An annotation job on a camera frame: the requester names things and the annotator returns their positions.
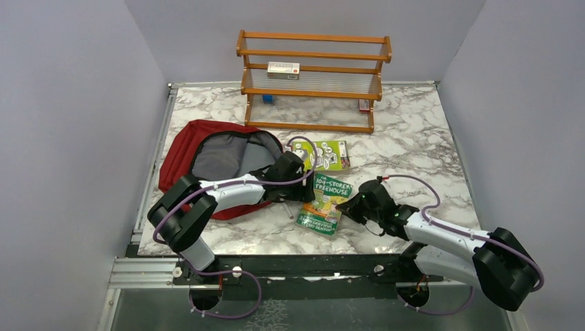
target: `screw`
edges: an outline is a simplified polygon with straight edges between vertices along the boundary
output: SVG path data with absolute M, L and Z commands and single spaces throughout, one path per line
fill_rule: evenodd
M 381 265 L 376 265 L 374 267 L 374 273 L 378 274 L 379 276 L 381 276 L 380 272 L 384 271 L 384 267 Z
M 241 271 L 241 267 L 236 265 L 232 270 L 233 271 Z M 241 272 L 234 272 L 234 273 L 232 273 L 232 276 L 239 278 L 239 277 L 241 277 Z
M 181 267 L 176 267 L 175 269 L 172 270 L 172 276 L 174 278 L 179 278 L 182 274 L 183 270 L 181 269 Z

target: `marble table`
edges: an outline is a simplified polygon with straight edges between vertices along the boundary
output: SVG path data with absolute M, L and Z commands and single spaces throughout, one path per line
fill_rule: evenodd
M 270 130 L 283 143 L 302 134 L 309 139 L 345 140 L 352 169 L 335 177 L 354 185 L 385 174 L 411 174 L 429 182 L 441 195 L 442 205 L 430 212 L 434 217 L 469 228 L 479 223 L 471 202 L 459 157 L 448 128 L 439 96 L 432 86 L 384 86 L 384 98 L 375 104 L 375 131 L 372 134 Z M 263 111 L 258 116 L 269 121 L 337 121 L 339 124 L 364 122 L 357 109 L 344 110 L 350 101 L 300 99 L 294 112 Z M 244 122 L 246 97 L 238 88 L 181 88 L 170 120 L 162 158 L 177 133 L 194 119 Z M 423 207 L 434 202 L 421 184 L 409 179 L 387 182 L 398 203 Z M 157 188 L 151 205 L 162 195 Z M 289 202 L 295 215 L 301 203 Z M 139 255 L 173 255 L 166 245 L 152 240 L 154 228 L 145 222 Z M 373 222 L 373 231 L 379 231 Z M 229 221 L 210 220 L 202 237 L 216 254 L 357 254 L 400 253 L 408 245 L 390 237 L 378 237 L 346 217 L 340 221 L 334 238 L 321 237 L 295 225 L 276 203 Z

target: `white box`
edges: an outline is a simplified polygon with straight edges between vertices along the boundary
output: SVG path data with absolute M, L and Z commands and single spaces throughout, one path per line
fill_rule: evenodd
M 359 112 L 370 112 L 370 100 L 360 99 L 358 105 Z
M 301 65 L 288 62 L 268 62 L 266 75 L 270 79 L 290 79 L 298 81 L 301 73 Z

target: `green book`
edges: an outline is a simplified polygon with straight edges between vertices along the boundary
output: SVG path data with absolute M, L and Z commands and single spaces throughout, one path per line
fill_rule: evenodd
M 316 171 L 343 171 L 351 167 L 345 141 L 313 141 L 313 143 L 317 148 L 316 153 L 313 153 L 313 148 L 307 141 L 295 141 L 292 144 L 293 152 L 296 150 L 307 152 L 309 157 L 305 160 L 305 169 L 311 169 L 315 160 L 317 161 Z
M 349 199 L 352 186 L 324 174 L 315 174 L 313 183 L 315 200 L 303 205 L 297 224 L 326 237 L 332 237 L 341 219 L 341 212 L 335 209 L 335 206 Z

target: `red backpack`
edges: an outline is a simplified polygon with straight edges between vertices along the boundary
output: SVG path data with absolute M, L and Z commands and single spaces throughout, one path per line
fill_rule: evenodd
M 282 144 L 267 131 L 235 123 L 191 121 L 172 142 L 161 166 L 159 189 L 168 191 L 190 173 L 206 181 L 237 178 L 272 165 L 281 154 Z M 216 212 L 212 218 L 232 219 L 269 204 L 238 205 Z

